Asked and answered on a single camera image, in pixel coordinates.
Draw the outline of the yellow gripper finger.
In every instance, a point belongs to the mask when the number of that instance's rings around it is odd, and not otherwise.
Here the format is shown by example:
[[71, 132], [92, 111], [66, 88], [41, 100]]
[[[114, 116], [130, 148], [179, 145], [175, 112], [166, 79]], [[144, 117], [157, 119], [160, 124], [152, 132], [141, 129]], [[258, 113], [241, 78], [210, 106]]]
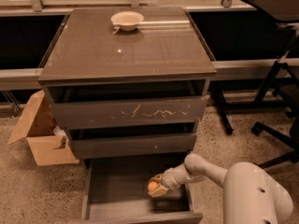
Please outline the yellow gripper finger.
[[156, 189], [152, 192], [149, 192], [149, 195], [153, 198], [155, 197], [160, 197], [160, 196], [164, 196], [167, 192], [169, 191], [169, 188], [158, 184], [158, 186], [156, 187]]
[[156, 182], [156, 183], [161, 183], [163, 181], [163, 175], [162, 174], [157, 174], [154, 177], [152, 177], [149, 182]]

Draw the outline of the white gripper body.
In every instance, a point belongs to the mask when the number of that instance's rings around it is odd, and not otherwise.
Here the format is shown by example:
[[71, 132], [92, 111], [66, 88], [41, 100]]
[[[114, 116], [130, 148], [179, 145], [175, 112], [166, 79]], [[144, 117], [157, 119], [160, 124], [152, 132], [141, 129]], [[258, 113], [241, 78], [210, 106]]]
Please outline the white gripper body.
[[175, 168], [167, 169], [162, 173], [162, 183], [168, 189], [178, 189], [181, 184], [177, 181], [179, 171]]

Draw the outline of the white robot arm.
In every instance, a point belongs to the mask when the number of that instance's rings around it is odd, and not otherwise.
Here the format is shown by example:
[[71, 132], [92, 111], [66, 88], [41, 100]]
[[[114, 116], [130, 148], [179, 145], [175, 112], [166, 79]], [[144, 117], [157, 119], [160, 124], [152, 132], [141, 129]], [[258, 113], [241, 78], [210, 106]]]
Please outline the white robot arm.
[[149, 196], [163, 196], [205, 177], [223, 190], [223, 224], [279, 224], [292, 214], [289, 192], [259, 166], [238, 162], [224, 169], [195, 153], [187, 155], [181, 165], [152, 177]]

